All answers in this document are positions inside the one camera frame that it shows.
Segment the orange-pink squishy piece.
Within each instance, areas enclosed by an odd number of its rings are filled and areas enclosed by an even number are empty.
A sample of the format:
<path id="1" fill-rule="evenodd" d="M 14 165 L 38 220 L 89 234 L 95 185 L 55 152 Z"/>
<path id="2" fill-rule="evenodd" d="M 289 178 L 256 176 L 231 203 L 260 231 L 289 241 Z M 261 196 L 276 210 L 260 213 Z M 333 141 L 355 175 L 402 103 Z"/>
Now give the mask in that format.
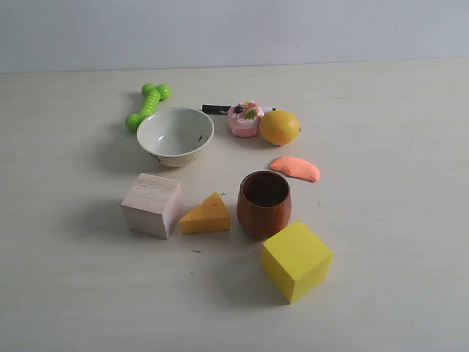
<path id="1" fill-rule="evenodd" d="M 273 160 L 270 163 L 270 168 L 287 176 L 312 183 L 320 180 L 319 168 L 302 158 L 283 155 Z"/>

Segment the brown wooden cup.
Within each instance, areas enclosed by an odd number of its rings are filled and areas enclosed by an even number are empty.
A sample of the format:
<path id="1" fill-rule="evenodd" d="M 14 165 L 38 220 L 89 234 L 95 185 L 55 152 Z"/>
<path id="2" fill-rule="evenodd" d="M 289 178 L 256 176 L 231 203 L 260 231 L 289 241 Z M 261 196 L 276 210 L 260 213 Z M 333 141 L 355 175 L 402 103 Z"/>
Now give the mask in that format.
<path id="1" fill-rule="evenodd" d="M 289 223 L 291 212 L 290 187 L 283 176 L 259 170 L 241 182 L 237 219 L 253 240 L 263 241 L 283 230 Z"/>

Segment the orange cheese wedge toy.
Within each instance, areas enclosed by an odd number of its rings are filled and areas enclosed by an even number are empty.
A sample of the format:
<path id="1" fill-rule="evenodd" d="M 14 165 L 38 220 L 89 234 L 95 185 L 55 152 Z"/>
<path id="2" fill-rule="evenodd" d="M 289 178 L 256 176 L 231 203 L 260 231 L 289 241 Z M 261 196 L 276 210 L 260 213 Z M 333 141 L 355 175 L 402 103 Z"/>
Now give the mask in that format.
<path id="1" fill-rule="evenodd" d="M 180 219 L 183 234 L 220 232 L 231 227 L 231 214 L 218 192 L 191 209 Z"/>

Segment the pink toy cake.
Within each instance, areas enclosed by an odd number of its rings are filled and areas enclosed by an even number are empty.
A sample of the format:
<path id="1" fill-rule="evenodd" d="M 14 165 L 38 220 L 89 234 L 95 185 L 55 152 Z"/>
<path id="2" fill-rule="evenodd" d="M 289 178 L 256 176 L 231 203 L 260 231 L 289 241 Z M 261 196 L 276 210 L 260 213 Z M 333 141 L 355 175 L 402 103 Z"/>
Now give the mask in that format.
<path id="1" fill-rule="evenodd" d="M 262 108 L 253 100 L 248 100 L 229 108 L 228 127 L 234 136 L 254 137 L 259 134 L 259 123 L 263 117 Z"/>

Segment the yellow lemon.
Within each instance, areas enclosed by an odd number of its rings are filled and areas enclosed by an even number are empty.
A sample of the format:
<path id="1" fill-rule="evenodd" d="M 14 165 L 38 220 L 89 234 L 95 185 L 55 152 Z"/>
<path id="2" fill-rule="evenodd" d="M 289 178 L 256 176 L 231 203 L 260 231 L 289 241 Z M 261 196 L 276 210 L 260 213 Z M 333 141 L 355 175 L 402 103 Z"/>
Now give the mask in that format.
<path id="1" fill-rule="evenodd" d="M 275 146 L 283 146 L 294 141 L 301 132 L 297 117 L 288 111 L 269 111 L 259 123 L 263 139 Z"/>

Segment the white ceramic bowl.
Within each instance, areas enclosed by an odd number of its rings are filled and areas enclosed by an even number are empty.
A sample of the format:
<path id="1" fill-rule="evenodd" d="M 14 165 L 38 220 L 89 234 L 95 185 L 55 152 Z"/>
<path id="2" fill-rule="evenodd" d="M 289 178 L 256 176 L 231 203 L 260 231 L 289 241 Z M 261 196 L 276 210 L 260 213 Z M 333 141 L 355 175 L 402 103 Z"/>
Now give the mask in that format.
<path id="1" fill-rule="evenodd" d="M 136 138 L 141 148 L 160 164 L 176 168 L 197 158 L 214 133 L 214 122 L 204 112 L 173 107 L 145 118 Z"/>

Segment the light wooden cube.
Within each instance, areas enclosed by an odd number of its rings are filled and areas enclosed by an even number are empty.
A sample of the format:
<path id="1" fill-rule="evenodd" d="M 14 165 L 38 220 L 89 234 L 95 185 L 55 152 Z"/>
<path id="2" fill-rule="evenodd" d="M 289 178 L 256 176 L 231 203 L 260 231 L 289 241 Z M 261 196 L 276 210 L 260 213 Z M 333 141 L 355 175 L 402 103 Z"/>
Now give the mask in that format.
<path id="1" fill-rule="evenodd" d="M 183 212 L 180 181 L 141 173 L 121 208 L 130 230 L 166 240 Z"/>

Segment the yellow cube block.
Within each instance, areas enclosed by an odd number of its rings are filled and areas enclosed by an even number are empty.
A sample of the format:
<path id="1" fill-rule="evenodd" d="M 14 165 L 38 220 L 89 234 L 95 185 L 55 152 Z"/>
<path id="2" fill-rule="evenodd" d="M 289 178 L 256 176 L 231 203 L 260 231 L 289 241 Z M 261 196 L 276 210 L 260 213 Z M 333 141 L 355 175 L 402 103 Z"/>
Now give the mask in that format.
<path id="1" fill-rule="evenodd" d="M 289 304 L 327 277 L 332 259 L 333 252 L 301 221 L 262 244 L 261 267 Z"/>

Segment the green bone dog toy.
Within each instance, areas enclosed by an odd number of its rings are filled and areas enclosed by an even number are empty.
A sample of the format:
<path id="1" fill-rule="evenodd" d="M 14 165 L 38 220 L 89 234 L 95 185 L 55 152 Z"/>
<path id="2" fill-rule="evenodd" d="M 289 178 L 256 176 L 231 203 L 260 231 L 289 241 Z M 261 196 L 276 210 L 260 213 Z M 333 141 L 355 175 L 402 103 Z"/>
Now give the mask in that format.
<path id="1" fill-rule="evenodd" d="M 143 101 L 140 111 L 130 114 L 125 120 L 125 125 L 130 132 L 136 132 L 141 122 L 157 111 L 159 103 L 172 96 L 172 89 L 167 84 L 144 84 L 141 93 Z"/>

